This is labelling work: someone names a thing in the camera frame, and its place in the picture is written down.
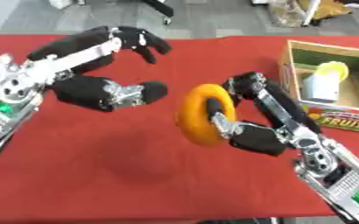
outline robot finger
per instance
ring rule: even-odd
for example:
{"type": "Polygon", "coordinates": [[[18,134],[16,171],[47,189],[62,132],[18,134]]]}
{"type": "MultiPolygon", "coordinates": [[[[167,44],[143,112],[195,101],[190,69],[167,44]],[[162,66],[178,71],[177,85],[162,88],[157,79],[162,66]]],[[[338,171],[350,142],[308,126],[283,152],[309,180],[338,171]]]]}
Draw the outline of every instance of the robot finger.
{"type": "Polygon", "coordinates": [[[231,146],[274,157],[283,153],[286,145],[279,141],[273,129],[249,121],[242,123],[243,132],[229,139],[231,146]]]}
{"type": "Polygon", "coordinates": [[[151,63],[151,64],[156,63],[155,56],[153,56],[153,54],[151,53],[151,51],[147,47],[138,46],[135,49],[133,49],[133,51],[135,53],[140,54],[145,59],[145,61],[147,61],[148,63],[151,63]]]}
{"type": "Polygon", "coordinates": [[[67,80],[58,80],[51,89],[62,102],[110,112],[113,108],[105,106],[105,101],[110,98],[110,94],[104,90],[108,81],[108,78],[79,75],[67,80]]]}

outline white object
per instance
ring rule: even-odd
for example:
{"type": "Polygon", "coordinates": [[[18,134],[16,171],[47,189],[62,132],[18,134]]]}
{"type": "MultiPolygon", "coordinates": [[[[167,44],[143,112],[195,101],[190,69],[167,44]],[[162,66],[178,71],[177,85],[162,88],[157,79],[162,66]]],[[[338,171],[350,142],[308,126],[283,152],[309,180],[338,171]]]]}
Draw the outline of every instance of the white object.
{"type": "Polygon", "coordinates": [[[267,4],[269,3],[268,0],[251,0],[253,4],[267,4]]]}
{"type": "Polygon", "coordinates": [[[302,98],[313,102],[337,102],[339,79],[339,73],[312,74],[303,81],[302,98]]]}
{"type": "Polygon", "coordinates": [[[62,10],[72,4],[72,0],[49,0],[50,5],[54,8],[62,10]]]}

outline chair leg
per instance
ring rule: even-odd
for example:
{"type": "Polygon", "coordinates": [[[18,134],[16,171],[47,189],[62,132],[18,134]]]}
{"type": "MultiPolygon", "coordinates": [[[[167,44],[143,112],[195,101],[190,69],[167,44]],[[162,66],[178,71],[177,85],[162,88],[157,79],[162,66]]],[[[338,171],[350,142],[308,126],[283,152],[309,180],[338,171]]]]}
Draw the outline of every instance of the chair leg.
{"type": "Polygon", "coordinates": [[[159,0],[143,0],[143,2],[149,4],[156,11],[162,13],[168,18],[172,18],[174,16],[174,9],[165,3],[161,3],[159,0]]]}

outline orange donut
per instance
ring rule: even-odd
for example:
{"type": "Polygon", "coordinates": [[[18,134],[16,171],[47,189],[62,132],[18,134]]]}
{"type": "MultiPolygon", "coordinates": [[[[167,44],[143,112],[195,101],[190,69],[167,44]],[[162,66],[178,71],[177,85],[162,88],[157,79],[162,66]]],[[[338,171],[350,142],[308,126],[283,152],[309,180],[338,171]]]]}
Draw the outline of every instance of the orange donut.
{"type": "Polygon", "coordinates": [[[200,145],[218,144],[222,137],[208,120],[206,100],[215,98],[223,107],[223,114],[230,120],[236,119],[236,109],[229,93],[221,86],[203,84],[190,91],[177,113],[177,125],[185,136],[200,145]]]}

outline black wheel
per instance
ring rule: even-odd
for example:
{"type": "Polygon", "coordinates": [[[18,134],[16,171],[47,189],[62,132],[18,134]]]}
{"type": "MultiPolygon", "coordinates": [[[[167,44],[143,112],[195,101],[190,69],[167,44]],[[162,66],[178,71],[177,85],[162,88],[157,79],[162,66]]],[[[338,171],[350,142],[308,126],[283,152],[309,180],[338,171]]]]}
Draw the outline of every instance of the black wheel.
{"type": "Polygon", "coordinates": [[[163,24],[164,25],[170,25],[172,23],[172,19],[170,17],[164,17],[163,18],[163,24]]]}

